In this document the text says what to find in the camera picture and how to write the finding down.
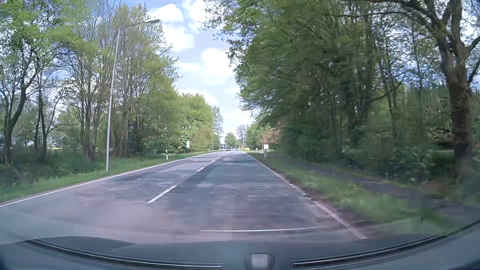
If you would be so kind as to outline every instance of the white edge line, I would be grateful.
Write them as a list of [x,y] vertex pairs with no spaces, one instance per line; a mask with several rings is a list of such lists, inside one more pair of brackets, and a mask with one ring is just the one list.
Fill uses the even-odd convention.
[[170,190],[172,190],[172,189],[174,189],[174,188],[176,188],[176,187],[177,187],[177,185],[176,185],[176,184],[175,184],[175,185],[173,185],[173,186],[171,186],[170,188],[168,188],[168,189],[167,189],[167,190],[165,190],[164,192],[162,192],[162,193],[158,194],[158,195],[157,195],[155,198],[153,198],[153,199],[149,200],[149,201],[147,202],[147,204],[149,204],[149,203],[153,203],[154,201],[156,201],[156,200],[160,199],[160,197],[162,197],[163,195],[167,194],[167,193],[168,193]]
[[356,237],[359,239],[366,239],[367,237],[364,236],[359,230],[357,230],[355,227],[353,227],[351,224],[347,223],[345,220],[343,220],[341,217],[337,216],[334,212],[330,211],[325,205],[323,205],[319,201],[312,201],[316,206],[320,207],[323,211],[327,212],[330,216],[332,216],[338,223],[342,224],[345,226],[347,229],[349,229]]
[[[184,159],[180,159],[180,160],[187,160],[187,159],[191,159],[191,158],[195,158],[195,157],[199,157],[199,156],[203,156],[203,155],[208,155],[208,154],[211,154],[211,153],[206,153],[206,154],[202,154],[202,155],[192,156],[192,157],[188,157],[188,158],[184,158]],[[109,176],[109,177],[100,178],[100,179],[97,179],[97,180],[92,180],[92,181],[89,181],[89,182],[85,182],[85,183],[81,183],[81,184],[69,186],[69,187],[66,187],[66,188],[62,188],[62,189],[50,191],[50,192],[47,192],[47,193],[39,194],[39,195],[36,195],[36,196],[28,197],[28,198],[25,198],[25,199],[20,199],[20,200],[16,200],[16,201],[13,201],[13,202],[10,202],[10,203],[2,204],[2,205],[0,205],[0,207],[4,207],[4,206],[11,205],[11,204],[14,204],[14,203],[19,203],[19,202],[23,202],[23,201],[26,201],[26,200],[38,198],[38,197],[41,197],[41,196],[53,194],[53,193],[60,192],[60,191],[64,191],[64,190],[71,189],[71,188],[74,188],[74,187],[79,187],[79,186],[82,186],[82,185],[91,184],[91,183],[95,183],[95,182],[99,182],[99,181],[103,181],[103,180],[108,180],[108,179],[112,179],[112,178],[115,178],[115,177],[127,175],[127,174],[130,174],[130,173],[134,173],[134,172],[139,172],[139,171],[143,171],[143,170],[155,168],[155,167],[158,167],[158,166],[162,166],[162,165],[174,163],[174,162],[177,162],[177,161],[180,161],[180,160],[174,160],[174,161],[170,161],[170,162],[166,162],[166,163],[162,163],[162,164],[157,164],[157,165],[153,165],[153,166],[150,166],[150,167],[141,168],[141,169],[134,170],[134,171],[130,171],[130,172],[123,172],[123,173],[121,173],[121,174],[116,174],[116,175],[112,175],[112,176]]]
[[277,231],[308,230],[308,229],[318,229],[318,228],[322,228],[322,227],[267,229],[267,230],[202,230],[202,232],[218,232],[218,233],[277,232]]
[[[273,174],[275,174],[278,178],[282,179],[283,181],[285,181],[288,185],[290,185],[291,187],[295,188],[295,190],[299,191],[303,196],[306,196],[307,194],[302,191],[299,187],[295,186],[294,184],[291,184],[288,182],[287,179],[285,179],[285,177],[283,177],[282,175],[280,175],[279,173],[275,172],[274,170],[270,169],[267,165],[261,163],[260,161],[258,161],[256,158],[250,156],[249,154],[245,153],[247,156],[251,157],[252,159],[254,159],[255,161],[257,161],[258,163],[262,164],[265,168],[267,168],[269,171],[271,171]],[[310,200],[311,202],[313,202],[317,207],[319,207],[320,209],[322,209],[323,211],[327,212],[327,214],[329,214],[332,218],[334,218],[338,223],[342,224],[345,228],[349,229],[356,237],[358,237],[359,239],[366,239],[367,237],[364,236],[359,230],[357,230],[355,227],[353,227],[350,223],[346,222],[345,220],[343,220],[341,217],[339,217],[338,215],[336,215],[334,212],[332,212],[330,209],[328,209],[325,205],[323,205],[321,202],[318,202],[318,201],[313,201],[313,200]]]

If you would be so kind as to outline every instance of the asphalt road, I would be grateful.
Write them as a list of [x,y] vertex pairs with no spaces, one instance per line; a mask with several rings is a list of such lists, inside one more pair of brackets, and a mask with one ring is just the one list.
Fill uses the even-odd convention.
[[240,151],[201,155],[0,205],[0,244],[73,235],[135,243],[357,239]]

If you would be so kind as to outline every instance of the grass verge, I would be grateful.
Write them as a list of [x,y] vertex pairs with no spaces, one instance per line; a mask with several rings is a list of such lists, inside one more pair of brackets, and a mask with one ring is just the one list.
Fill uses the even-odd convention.
[[136,169],[141,169],[149,166],[154,166],[161,163],[166,163],[174,160],[180,160],[188,157],[193,157],[208,152],[195,152],[191,154],[177,154],[177,155],[168,155],[168,160],[163,156],[158,159],[151,160],[138,160],[138,159],[116,159],[110,161],[110,168],[108,172],[94,171],[86,173],[72,174],[63,177],[56,177],[50,179],[39,179],[33,183],[21,183],[11,187],[0,188],[0,202],[9,201],[28,195],[45,192],[48,190],[53,190],[56,188],[61,188],[69,186],[72,184],[78,184],[93,179],[98,179],[102,177],[107,177],[122,172],[133,171]]
[[266,159],[261,153],[248,153],[274,171],[285,175],[300,187],[313,190],[325,196],[329,203],[338,209],[347,209],[362,218],[376,224],[389,223],[410,218],[423,217],[442,230],[448,230],[454,224],[433,209],[420,209],[410,205],[406,200],[386,194],[371,192],[361,185],[339,181],[333,176],[326,176],[300,168],[281,158],[270,154]]

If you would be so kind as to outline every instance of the lamp pole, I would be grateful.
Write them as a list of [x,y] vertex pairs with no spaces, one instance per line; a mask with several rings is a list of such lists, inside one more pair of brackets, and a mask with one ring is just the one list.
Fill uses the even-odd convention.
[[117,44],[115,46],[115,57],[113,58],[112,83],[110,85],[110,102],[108,103],[107,162],[106,162],[107,163],[107,167],[106,167],[107,172],[108,172],[108,165],[109,165],[109,158],[110,158],[110,119],[111,119],[111,113],[112,113],[113,82],[115,80],[115,67],[116,67],[116,64],[117,64],[117,51],[118,51],[118,48],[119,48],[120,32],[121,32],[122,29],[130,27],[130,26],[139,25],[139,24],[156,24],[158,22],[160,22],[159,19],[150,20],[150,21],[146,21],[146,22],[134,23],[134,24],[131,24],[131,25],[126,25],[126,26],[120,27],[118,32],[117,32]]

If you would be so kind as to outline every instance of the sky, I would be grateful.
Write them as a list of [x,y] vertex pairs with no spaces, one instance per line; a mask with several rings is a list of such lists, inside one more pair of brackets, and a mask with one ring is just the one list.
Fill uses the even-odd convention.
[[236,133],[241,124],[251,124],[250,112],[239,108],[235,74],[226,55],[228,44],[215,39],[215,31],[198,30],[205,19],[203,0],[135,1],[145,4],[152,18],[162,20],[167,42],[173,46],[173,56],[178,57],[178,74],[175,83],[181,93],[200,93],[210,105],[216,105],[224,117],[223,138],[228,132]]

